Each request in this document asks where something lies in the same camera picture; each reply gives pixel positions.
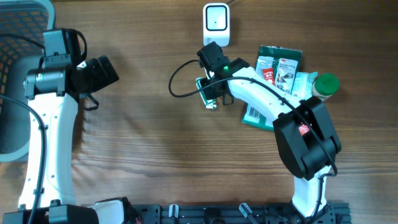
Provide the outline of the red coffee stick sachet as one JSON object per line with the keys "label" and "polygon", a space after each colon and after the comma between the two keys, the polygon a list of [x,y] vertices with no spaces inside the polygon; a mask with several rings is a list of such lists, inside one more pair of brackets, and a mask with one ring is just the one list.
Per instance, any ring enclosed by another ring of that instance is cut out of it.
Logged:
{"label": "red coffee stick sachet", "polygon": [[275,85],[275,79],[274,79],[274,69],[273,68],[265,68],[262,70],[263,77],[265,81]]}

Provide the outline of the green 3M sponge pack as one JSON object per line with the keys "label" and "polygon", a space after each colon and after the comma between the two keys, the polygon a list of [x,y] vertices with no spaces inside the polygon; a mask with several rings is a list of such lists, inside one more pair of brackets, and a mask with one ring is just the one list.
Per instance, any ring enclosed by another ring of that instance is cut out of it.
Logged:
{"label": "green 3M sponge pack", "polygon": [[[274,69],[275,85],[278,89],[291,95],[297,69],[302,59],[302,51],[276,46],[261,46],[257,56],[255,71],[262,79],[262,70]],[[267,124],[267,118],[260,114],[251,105],[246,106],[246,112],[242,118],[244,124],[256,128],[272,131],[272,124]]]}

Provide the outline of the light green tissue pack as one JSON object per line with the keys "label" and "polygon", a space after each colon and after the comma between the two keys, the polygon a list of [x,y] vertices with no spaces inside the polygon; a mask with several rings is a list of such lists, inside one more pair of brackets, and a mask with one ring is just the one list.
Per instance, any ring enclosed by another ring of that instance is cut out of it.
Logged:
{"label": "light green tissue pack", "polygon": [[297,72],[292,87],[291,95],[307,100],[312,97],[312,85],[318,76],[318,72]]}

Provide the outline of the green lid jar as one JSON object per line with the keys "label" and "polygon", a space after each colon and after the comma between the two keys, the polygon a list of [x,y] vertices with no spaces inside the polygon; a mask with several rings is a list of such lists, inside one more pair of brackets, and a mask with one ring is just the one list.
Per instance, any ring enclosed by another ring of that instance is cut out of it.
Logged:
{"label": "green lid jar", "polygon": [[317,76],[312,84],[312,95],[325,101],[334,95],[340,88],[339,79],[332,73]]}

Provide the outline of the red white snack packet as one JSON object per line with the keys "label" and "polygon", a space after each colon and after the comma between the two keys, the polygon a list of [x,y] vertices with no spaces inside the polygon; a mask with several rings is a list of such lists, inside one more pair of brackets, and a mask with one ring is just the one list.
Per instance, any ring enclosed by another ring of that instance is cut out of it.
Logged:
{"label": "red white snack packet", "polygon": [[303,124],[303,123],[298,127],[298,130],[302,136],[304,136],[305,134],[310,132],[310,128],[306,124]]}

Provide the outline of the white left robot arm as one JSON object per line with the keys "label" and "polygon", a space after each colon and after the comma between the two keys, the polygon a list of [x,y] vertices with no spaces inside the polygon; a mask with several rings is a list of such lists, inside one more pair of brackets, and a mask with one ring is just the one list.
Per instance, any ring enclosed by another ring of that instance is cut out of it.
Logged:
{"label": "white left robot arm", "polygon": [[24,81],[30,114],[27,175],[19,208],[5,213],[3,223],[125,223],[124,198],[75,203],[72,142],[80,98],[118,81],[103,55],[88,62],[53,56],[44,67],[29,70]]}

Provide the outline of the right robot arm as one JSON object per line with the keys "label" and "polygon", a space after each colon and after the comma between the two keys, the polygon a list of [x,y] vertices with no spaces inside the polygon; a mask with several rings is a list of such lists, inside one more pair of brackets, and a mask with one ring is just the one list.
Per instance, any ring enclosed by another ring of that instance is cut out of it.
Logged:
{"label": "right robot arm", "polygon": [[280,159],[295,177],[292,203],[314,222],[325,206],[324,184],[337,174],[335,157],[341,143],[324,103],[313,96],[301,100],[260,78],[241,58],[201,58],[207,98],[225,94],[253,106],[272,123]]}

